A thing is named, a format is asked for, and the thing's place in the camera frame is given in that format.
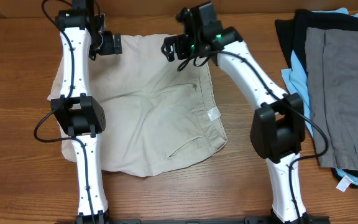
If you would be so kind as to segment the black folded garment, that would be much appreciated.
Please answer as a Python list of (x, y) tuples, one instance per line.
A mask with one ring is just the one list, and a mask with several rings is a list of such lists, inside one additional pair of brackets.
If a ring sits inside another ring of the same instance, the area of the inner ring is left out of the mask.
[(303, 99), (304, 115), (310, 117), (308, 75), (306, 72), (305, 41), (309, 27), (323, 30), (358, 31), (358, 13), (350, 15), (346, 8), (334, 11), (298, 9), (290, 20), (276, 20), (275, 27), (283, 55), (288, 65), (281, 70), (283, 81), (290, 93)]

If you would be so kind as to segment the grey folded garment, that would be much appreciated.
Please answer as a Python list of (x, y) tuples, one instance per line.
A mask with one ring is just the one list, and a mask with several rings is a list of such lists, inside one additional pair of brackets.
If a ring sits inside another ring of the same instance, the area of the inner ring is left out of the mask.
[(309, 28), (305, 42), (311, 119), (321, 167), (358, 170), (358, 31)]

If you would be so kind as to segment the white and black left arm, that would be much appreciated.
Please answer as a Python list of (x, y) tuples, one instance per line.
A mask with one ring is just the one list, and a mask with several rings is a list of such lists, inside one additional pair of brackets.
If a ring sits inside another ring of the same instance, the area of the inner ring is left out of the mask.
[(101, 172), (100, 140), (106, 114), (91, 95), (90, 61), (97, 55), (121, 54), (121, 36), (105, 30), (105, 15), (93, 0), (74, 0), (54, 24), (63, 47), (63, 81), (51, 109), (65, 139), (71, 142), (79, 185), (76, 223), (110, 223)]

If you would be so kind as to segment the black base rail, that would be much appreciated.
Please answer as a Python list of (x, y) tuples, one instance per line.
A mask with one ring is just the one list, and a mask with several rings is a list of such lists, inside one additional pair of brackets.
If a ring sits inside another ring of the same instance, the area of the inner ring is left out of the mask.
[[(56, 224), (74, 224), (74, 223), (93, 223), (91, 220), (85, 222), (78, 220), (72, 222), (57, 222)], [(273, 216), (259, 216), (259, 217), (245, 217), (242, 219), (204, 219), (204, 220), (110, 220), (105, 223), (112, 224), (268, 224), (268, 223), (281, 223), (278, 218)], [(314, 217), (306, 215), (303, 217), (303, 223), (310, 224), (330, 224), (329, 217)]]

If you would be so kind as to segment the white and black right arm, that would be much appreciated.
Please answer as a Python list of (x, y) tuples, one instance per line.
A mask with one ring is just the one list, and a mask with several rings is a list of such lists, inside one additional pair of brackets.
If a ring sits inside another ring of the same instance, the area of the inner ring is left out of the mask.
[(181, 60), (177, 70), (198, 58), (212, 60), (229, 75), (254, 110), (250, 140), (265, 160), (273, 190), (267, 223), (311, 223), (301, 199), (298, 159), (305, 139), (303, 101), (288, 94), (263, 71), (234, 27), (224, 28), (212, 2), (184, 7), (176, 16), (184, 33), (164, 39), (167, 60)]

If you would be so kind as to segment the brown cardboard backdrop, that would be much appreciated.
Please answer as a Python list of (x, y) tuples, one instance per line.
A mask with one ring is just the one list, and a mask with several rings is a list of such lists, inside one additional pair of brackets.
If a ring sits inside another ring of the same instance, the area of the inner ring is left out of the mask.
[[(0, 18), (43, 17), (41, 0), (0, 0)], [(206, 0), (98, 0), (108, 16), (174, 15)], [(358, 11), (358, 0), (213, 0), (219, 14), (282, 13), (296, 9), (325, 11), (345, 7)]]

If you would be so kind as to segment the light blue folded garment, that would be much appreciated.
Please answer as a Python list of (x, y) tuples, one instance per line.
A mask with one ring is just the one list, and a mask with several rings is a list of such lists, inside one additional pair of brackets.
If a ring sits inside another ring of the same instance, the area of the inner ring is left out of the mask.
[(358, 188), (358, 13), (298, 9), (275, 27), (288, 65), (282, 78), (303, 100), (320, 165)]

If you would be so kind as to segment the beige khaki shorts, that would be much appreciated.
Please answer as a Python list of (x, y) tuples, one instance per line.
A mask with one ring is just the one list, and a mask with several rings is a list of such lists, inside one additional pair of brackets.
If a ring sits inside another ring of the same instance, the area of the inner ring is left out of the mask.
[(122, 53), (90, 60), (88, 91), (102, 106), (101, 168), (151, 177), (197, 164), (227, 136), (207, 65), (178, 71), (160, 48), (165, 36), (125, 35)]

